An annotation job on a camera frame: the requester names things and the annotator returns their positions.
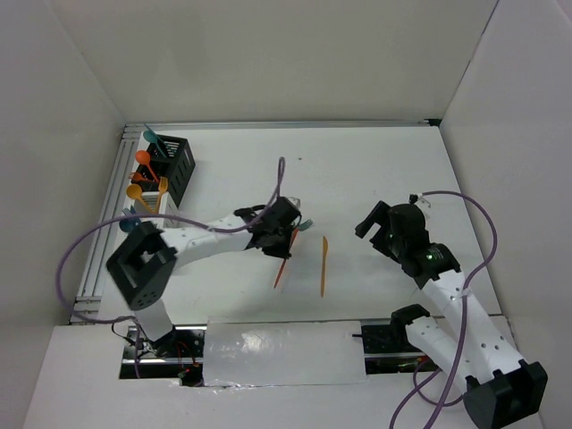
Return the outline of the yellow knife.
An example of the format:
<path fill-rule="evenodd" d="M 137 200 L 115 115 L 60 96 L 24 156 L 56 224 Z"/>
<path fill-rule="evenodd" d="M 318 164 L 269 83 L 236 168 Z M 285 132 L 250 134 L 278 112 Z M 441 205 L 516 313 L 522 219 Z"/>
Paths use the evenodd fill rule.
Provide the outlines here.
<path fill-rule="evenodd" d="M 320 297 L 321 297 L 321 298 L 323 298 L 323 297 L 324 297 L 324 294 L 325 294 L 328 250 L 329 250 L 328 239 L 327 239 L 325 236 L 323 236 L 323 241 L 322 241 L 321 281 L 320 281 Z"/>

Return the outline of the teal spoon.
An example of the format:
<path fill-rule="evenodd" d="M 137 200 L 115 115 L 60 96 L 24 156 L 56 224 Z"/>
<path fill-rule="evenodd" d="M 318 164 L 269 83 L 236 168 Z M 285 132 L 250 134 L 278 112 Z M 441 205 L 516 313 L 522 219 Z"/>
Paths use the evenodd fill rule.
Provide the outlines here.
<path fill-rule="evenodd" d="M 169 153 L 164 141 L 145 123 L 145 130 L 143 131 L 144 139 L 155 146 L 157 153 L 161 157 L 168 158 Z"/>

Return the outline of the yellow spoon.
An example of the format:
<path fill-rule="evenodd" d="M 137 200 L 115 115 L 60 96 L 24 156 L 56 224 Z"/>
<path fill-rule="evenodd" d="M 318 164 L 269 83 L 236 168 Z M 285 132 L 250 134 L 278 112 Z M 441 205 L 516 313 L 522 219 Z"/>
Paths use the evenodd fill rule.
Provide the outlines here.
<path fill-rule="evenodd" d="M 137 200 L 149 213 L 154 213 L 155 209 L 152 208 L 142 197 L 143 190 L 138 184 L 131 184 L 126 189 L 126 195 L 134 200 Z"/>

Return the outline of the yellow fork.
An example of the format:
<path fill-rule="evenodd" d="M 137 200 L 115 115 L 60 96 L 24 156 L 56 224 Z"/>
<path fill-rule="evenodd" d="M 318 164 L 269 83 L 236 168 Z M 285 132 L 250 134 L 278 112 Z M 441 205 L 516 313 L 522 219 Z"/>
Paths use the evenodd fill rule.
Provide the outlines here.
<path fill-rule="evenodd" d="M 156 198 L 156 205 L 155 205 L 155 212 L 159 213 L 160 205 L 162 201 L 162 196 L 168 191 L 169 189 L 169 181 L 166 177 L 161 176 L 160 181 L 158 182 L 158 194 Z"/>

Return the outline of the teal fork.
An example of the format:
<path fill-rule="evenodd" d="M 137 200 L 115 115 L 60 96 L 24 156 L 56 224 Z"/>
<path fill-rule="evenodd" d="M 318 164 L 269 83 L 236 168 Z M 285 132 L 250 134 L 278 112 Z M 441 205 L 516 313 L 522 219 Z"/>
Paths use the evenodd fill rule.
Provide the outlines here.
<path fill-rule="evenodd" d="M 314 222 L 312 219 L 307 219 L 306 221 L 302 222 L 299 226 L 298 226 L 298 230 L 299 231 L 306 231 L 307 229 L 311 228 L 313 226 Z"/>

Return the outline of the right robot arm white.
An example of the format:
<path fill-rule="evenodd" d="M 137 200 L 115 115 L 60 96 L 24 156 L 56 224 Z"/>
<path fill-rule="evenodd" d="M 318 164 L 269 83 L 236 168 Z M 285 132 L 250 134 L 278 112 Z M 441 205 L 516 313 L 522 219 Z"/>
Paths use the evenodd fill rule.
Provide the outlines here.
<path fill-rule="evenodd" d="M 447 334 L 421 305 L 391 314 L 394 347 L 424 352 L 457 387 L 468 416 L 478 428 L 503 428 L 537 413 L 548 382 L 538 362 L 529 363 L 492 322 L 450 249 L 431 241 L 425 215 L 414 202 L 378 202 L 355 233 L 372 227 L 373 248 L 396 262 L 442 313 Z"/>

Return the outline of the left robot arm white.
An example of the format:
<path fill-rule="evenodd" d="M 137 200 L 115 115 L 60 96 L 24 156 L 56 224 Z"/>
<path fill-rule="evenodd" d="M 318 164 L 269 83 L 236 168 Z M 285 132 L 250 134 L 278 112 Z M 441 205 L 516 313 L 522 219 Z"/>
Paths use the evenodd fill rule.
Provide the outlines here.
<path fill-rule="evenodd" d="M 106 262 L 106 269 L 158 357 L 169 355 L 177 334 L 162 301 L 172 273 L 180 267 L 223 253 L 257 248 L 269 257 L 290 258 L 297 198 L 278 197 L 268 209 L 244 207 L 205 229 L 195 226 L 161 230 L 143 222 L 130 232 Z"/>

